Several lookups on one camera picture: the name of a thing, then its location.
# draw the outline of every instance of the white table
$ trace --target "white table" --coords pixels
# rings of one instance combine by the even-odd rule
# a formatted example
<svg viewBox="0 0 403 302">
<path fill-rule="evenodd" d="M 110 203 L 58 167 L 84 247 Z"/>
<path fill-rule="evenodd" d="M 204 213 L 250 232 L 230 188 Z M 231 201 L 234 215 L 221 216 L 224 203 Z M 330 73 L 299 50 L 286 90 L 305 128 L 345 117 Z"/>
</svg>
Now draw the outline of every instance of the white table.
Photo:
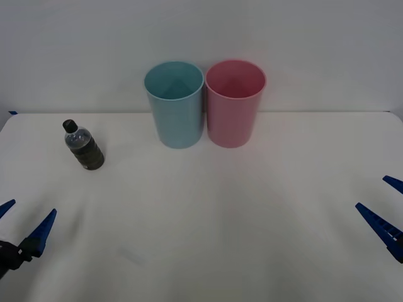
<svg viewBox="0 0 403 302">
<path fill-rule="evenodd" d="M 62 122 L 106 155 L 84 170 Z M 58 215 L 40 259 L 0 281 L 0 301 L 388 301 L 403 266 L 355 209 L 403 229 L 403 124 L 390 113 L 261 113 L 237 149 L 205 134 L 184 150 L 152 116 L 12 117 L 0 133 L 0 237 Z"/>
</svg>

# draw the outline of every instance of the plastic cup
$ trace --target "plastic cup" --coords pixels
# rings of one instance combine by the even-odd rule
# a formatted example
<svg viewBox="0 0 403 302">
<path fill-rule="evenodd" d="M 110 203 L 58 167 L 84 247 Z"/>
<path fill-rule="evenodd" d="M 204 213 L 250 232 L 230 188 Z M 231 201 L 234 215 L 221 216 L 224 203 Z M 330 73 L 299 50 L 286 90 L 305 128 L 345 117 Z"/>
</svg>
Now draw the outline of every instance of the plastic cup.
<svg viewBox="0 0 403 302">
<path fill-rule="evenodd" d="M 247 61 L 226 60 L 208 70 L 206 85 L 210 139 L 225 148 L 247 143 L 266 86 L 264 72 Z"/>
<path fill-rule="evenodd" d="M 165 62 L 148 71 L 144 86 L 158 136 L 171 148 L 187 148 L 203 132 L 203 72 L 186 62 Z"/>
</svg>

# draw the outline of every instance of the black bottle cap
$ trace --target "black bottle cap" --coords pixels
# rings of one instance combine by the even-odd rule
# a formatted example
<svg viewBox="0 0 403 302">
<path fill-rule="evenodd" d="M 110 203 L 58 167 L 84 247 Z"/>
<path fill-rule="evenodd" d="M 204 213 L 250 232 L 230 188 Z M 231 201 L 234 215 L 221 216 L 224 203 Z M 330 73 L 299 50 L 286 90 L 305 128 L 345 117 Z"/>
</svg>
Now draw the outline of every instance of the black bottle cap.
<svg viewBox="0 0 403 302">
<path fill-rule="evenodd" d="M 73 120 L 65 120 L 63 122 L 63 128 L 67 133 L 74 133 L 77 131 L 78 126 Z"/>
</svg>

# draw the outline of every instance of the plastic bottle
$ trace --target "plastic bottle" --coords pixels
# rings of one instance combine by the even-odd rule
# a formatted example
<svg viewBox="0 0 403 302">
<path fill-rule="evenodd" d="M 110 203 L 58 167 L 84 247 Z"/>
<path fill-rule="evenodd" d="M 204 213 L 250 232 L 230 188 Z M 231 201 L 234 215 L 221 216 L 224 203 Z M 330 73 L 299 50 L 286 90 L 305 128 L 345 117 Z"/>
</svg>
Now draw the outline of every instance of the plastic bottle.
<svg viewBox="0 0 403 302">
<path fill-rule="evenodd" d="M 63 128 L 65 144 L 85 169 L 96 170 L 103 165 L 103 154 L 87 129 L 73 120 L 64 121 Z"/>
</svg>

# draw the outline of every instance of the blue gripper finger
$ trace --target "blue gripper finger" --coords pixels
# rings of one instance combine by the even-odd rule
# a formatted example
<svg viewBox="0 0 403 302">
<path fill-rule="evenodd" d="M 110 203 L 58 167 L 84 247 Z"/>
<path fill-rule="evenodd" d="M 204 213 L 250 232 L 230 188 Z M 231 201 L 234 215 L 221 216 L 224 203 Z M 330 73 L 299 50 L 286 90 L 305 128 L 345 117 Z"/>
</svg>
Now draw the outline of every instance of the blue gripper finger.
<svg viewBox="0 0 403 302">
<path fill-rule="evenodd" d="M 52 229 L 53 222 L 55 221 L 57 211 L 53 209 L 50 214 L 41 222 L 41 224 L 34 229 L 34 231 L 27 238 L 38 240 L 38 244 L 35 247 L 35 251 L 32 253 L 34 257 L 42 256 L 43 250 L 45 250 L 46 239 L 49 236 Z"/>
<path fill-rule="evenodd" d="M 388 251 L 397 261 L 403 263 L 403 232 L 375 214 L 366 206 L 363 206 L 361 203 L 357 203 L 355 207 L 362 217 L 364 217 L 366 222 L 372 227 L 372 230 L 374 230 L 379 238 L 382 239 Z"/>
<path fill-rule="evenodd" d="M 403 194 L 403 181 L 400 181 L 400 180 L 390 177 L 388 175 L 386 175 L 382 179 L 383 179 L 383 181 L 390 184 L 392 187 L 394 187 L 396 190 L 398 190 L 400 193 Z"/>
<path fill-rule="evenodd" d="M 6 203 L 2 204 L 0 206 L 0 218 L 4 216 L 4 214 L 7 213 L 8 210 L 11 209 L 11 207 L 15 204 L 15 199 L 12 199 L 10 201 L 7 201 Z"/>
</svg>

